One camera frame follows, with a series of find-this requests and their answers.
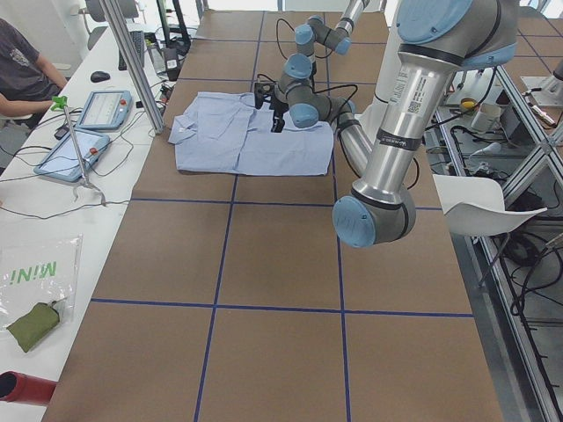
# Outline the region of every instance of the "shirt sleeve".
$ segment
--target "shirt sleeve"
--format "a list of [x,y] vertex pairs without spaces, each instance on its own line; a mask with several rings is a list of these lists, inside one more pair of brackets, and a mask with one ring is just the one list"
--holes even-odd
[[2,19],[0,19],[0,28],[3,36],[6,37],[5,39],[13,42],[14,46],[21,51],[27,60],[31,63],[37,62],[39,51],[37,51],[28,40],[26,40],[26,37],[24,37],[20,31]]

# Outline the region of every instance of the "white chair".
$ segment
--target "white chair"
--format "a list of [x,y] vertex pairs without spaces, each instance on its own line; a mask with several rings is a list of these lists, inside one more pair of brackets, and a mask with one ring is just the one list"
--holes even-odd
[[501,186],[490,178],[434,175],[450,233],[495,236],[509,233],[547,208],[507,211]]

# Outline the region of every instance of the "cardboard table surface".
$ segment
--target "cardboard table surface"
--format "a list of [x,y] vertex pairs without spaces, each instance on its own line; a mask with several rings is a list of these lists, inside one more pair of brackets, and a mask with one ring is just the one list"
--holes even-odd
[[[277,78],[276,20],[309,15],[208,12],[166,125],[198,91],[250,91],[265,69]],[[318,82],[358,83],[362,110],[384,15],[362,16],[356,34],[350,57],[319,61]],[[423,152],[413,232],[355,250],[331,223],[355,178],[338,145],[326,176],[251,178],[180,174],[166,138],[152,144],[45,422],[502,420]]]

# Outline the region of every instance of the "green handle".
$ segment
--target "green handle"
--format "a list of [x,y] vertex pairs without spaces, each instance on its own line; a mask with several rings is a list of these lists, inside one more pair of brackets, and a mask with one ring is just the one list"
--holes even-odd
[[62,97],[52,97],[53,106],[51,107],[52,111],[55,110],[64,110],[64,107],[67,106],[67,98],[65,96]]

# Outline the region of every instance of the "person's arm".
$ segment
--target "person's arm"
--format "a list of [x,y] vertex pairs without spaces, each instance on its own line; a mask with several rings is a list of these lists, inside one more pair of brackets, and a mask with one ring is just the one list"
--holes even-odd
[[7,117],[19,117],[26,114],[44,113],[53,104],[52,101],[10,101],[0,94],[0,114]]
[[37,57],[35,65],[59,88],[62,89],[64,88],[64,85],[67,84],[67,80],[61,72],[59,72],[56,67],[53,66],[53,63],[51,63],[48,58],[41,53],[39,54],[39,57]]

